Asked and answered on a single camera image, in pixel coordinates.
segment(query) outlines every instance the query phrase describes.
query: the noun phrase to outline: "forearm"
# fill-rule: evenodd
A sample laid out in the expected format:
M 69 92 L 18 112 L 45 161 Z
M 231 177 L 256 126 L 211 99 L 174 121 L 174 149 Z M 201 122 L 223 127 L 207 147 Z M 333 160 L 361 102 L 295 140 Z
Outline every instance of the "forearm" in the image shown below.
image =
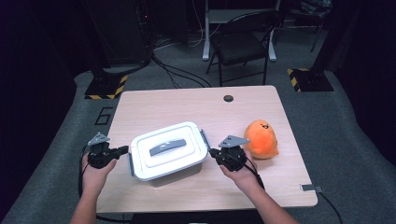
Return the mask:
M 90 193 L 83 193 L 77 208 L 73 214 L 70 224 L 91 224 L 96 222 L 96 202 L 98 196 Z
M 280 207 L 260 186 L 243 190 L 259 211 L 266 224 L 273 223 L 298 223 L 289 213 Z

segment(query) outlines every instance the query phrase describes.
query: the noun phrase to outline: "wire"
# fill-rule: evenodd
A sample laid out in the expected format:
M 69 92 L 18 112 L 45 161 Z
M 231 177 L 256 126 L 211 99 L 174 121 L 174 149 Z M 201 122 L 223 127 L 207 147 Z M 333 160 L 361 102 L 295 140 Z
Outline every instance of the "wire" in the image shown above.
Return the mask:
M 179 72 L 186 73 L 186 74 L 189 74 L 189 75 L 191 75 L 191 76 L 193 76 L 193 77 L 199 78 L 199 79 L 201 79 L 203 82 L 205 82 L 205 83 L 208 85 L 208 87 L 211 87 L 210 83 L 207 82 L 205 79 L 203 79 L 203 78 L 201 78 L 201 77 L 198 77 L 198 76 L 196 76 L 196 75 L 193 74 L 193 73 L 184 71 L 184 70 L 182 70 L 182 69 L 176 68 L 176 67 L 171 66 L 171 65 L 169 65 L 169 64 L 165 64 L 165 63 L 163 63 L 159 58 L 157 58 L 154 54 L 151 56 L 151 59 L 152 59 L 152 61 L 154 61 L 154 62 L 155 62 L 156 64 L 158 64 L 162 69 L 164 69 L 164 70 L 166 71 L 166 73 L 167 73 L 168 76 L 171 78 L 171 81 L 172 81 L 172 83 L 174 84 L 174 87 L 175 87 L 176 89 L 181 89 L 181 87 L 175 82 L 175 80 L 172 78 L 172 75 L 171 75 L 171 74 L 173 74 L 173 75 L 175 75 L 175 76 L 178 76 L 178 77 L 184 77 L 184 78 L 186 78 L 186 79 L 192 80 L 192 81 L 198 83 L 198 84 L 199 84 L 201 87 L 203 87 L 203 88 L 205 87 L 205 85 L 204 85 L 203 83 L 201 83 L 200 81 L 198 81 L 198 80 L 195 80 L 195 79 L 193 79 L 193 78 L 191 78 L 191 77 L 183 76 L 183 75 L 181 75 L 181 74 L 178 74 L 178 73 L 176 73 L 176 72 L 173 72 L 173 71 L 169 70 L 168 68 L 172 68 L 172 69 L 175 69 L 175 70 L 177 70 L 177 71 L 179 71 Z
M 259 182 L 259 185 L 265 189 L 264 184 L 262 183 L 262 178 L 260 177 L 259 173 L 257 172 L 256 167 L 253 165 L 253 162 L 247 158 L 247 160 L 250 162 L 250 164 L 253 166 L 253 169 L 251 169 L 248 165 L 246 165 L 245 163 L 242 163 L 240 160 L 238 160 L 237 158 L 233 157 L 232 155 L 226 153 L 227 156 L 231 159 L 233 159 L 234 161 L 238 162 L 239 164 L 245 166 L 251 173 L 253 173 L 256 176 L 257 182 Z
M 158 40 L 157 40 L 157 43 L 155 43 L 155 46 L 157 47 L 157 48 L 162 48 L 162 47 L 165 47 L 166 46 L 166 44 L 164 45 L 163 43 L 169 43 L 169 42 L 171 42 L 171 38 L 159 38 Z
M 167 48 L 167 47 L 170 47 L 170 46 L 173 46 L 173 45 L 178 45 L 178 44 L 180 44 L 180 43 L 170 43 L 170 44 L 167 44 L 167 45 L 164 45 L 164 46 L 160 46 L 160 47 L 156 48 L 155 50 L 164 49 L 164 48 Z
M 142 63 L 140 63 L 136 68 L 128 69 L 118 73 L 109 73 L 105 71 L 105 74 L 109 76 L 126 76 L 139 71 L 140 69 L 146 67 L 148 64 L 149 64 L 149 60 L 145 60 Z
M 225 1 L 224 9 L 227 9 L 227 5 L 228 5 L 228 0 Z M 221 23 L 219 23 L 218 27 L 216 27 L 216 29 L 209 36 L 212 36 L 220 28 L 220 26 L 221 26 Z
M 82 169 L 82 158 L 84 157 L 85 154 L 85 149 L 87 145 L 85 145 L 80 153 L 79 157 L 79 167 L 78 167 L 78 196 L 81 198 L 82 195 L 82 177 L 85 173 L 85 170 L 87 169 L 89 163 L 85 165 L 84 169 Z M 116 223 L 131 223 L 131 221 L 128 220 L 121 220 L 121 219 L 114 219 L 114 218 L 108 218 L 108 217 L 101 217 L 96 215 L 96 219 L 102 220 L 102 221 L 107 221 L 107 222 L 116 222 Z
M 332 204 L 332 202 L 330 202 L 330 200 L 326 196 L 324 196 L 324 194 L 322 192 L 319 192 L 318 194 L 320 194 L 324 198 L 324 200 L 326 200 L 326 202 L 332 207 L 335 214 L 337 214 L 338 220 L 340 221 L 340 223 L 344 223 L 343 219 L 341 218 L 340 213 L 338 212 L 337 208 L 335 208 L 335 206 Z
M 196 8 L 195 8 L 194 0 L 191 0 L 191 2 L 192 2 L 192 7 L 194 8 L 195 17 L 196 17 L 197 20 L 198 20 L 199 29 L 200 29 L 200 31 L 201 31 L 201 38 L 199 39 L 198 43 L 195 44 L 195 45 L 193 45 L 193 46 L 189 46 L 189 47 L 194 48 L 194 47 L 197 47 L 197 46 L 201 43 L 201 41 L 204 39 L 204 30 L 202 29 L 202 24 L 201 24 L 201 21 L 199 20 L 198 13 L 197 13 L 197 10 L 196 10 Z

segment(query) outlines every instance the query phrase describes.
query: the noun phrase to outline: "container lid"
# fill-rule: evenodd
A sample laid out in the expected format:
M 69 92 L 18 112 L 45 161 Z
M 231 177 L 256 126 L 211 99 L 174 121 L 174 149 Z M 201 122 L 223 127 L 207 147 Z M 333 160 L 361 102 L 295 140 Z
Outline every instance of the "container lid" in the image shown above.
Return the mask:
M 202 162 L 207 147 L 196 124 L 183 122 L 137 136 L 130 153 L 134 175 L 147 181 Z

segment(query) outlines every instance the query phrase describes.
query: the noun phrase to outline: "dark curtain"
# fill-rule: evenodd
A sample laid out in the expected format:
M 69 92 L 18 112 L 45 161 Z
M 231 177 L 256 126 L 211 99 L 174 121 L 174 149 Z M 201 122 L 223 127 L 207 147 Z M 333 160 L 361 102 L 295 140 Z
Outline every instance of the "dark curtain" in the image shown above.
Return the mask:
M 79 0 L 1 1 L 0 29 L 2 220 L 73 104 L 74 77 L 106 58 Z
M 361 129 L 396 164 L 396 4 L 337 3 L 312 69 L 336 74 Z

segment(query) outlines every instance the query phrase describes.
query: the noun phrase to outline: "wooden table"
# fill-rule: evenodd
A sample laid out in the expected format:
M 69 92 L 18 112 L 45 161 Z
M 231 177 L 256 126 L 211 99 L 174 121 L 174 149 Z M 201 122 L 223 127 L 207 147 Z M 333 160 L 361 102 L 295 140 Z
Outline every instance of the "wooden table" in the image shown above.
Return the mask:
M 225 102 L 225 95 L 233 96 L 233 101 Z M 278 141 L 278 156 L 256 160 L 268 194 L 282 207 L 314 206 L 316 193 L 300 189 L 300 184 L 311 184 L 311 180 L 275 87 L 126 91 L 108 137 L 111 147 L 129 146 L 138 135 L 191 121 L 205 131 L 210 145 L 218 148 L 229 134 L 243 137 L 255 119 L 268 121 Z M 108 175 L 97 203 L 98 213 L 249 208 L 254 205 L 209 154 L 200 173 L 158 188 L 132 177 L 124 155 Z

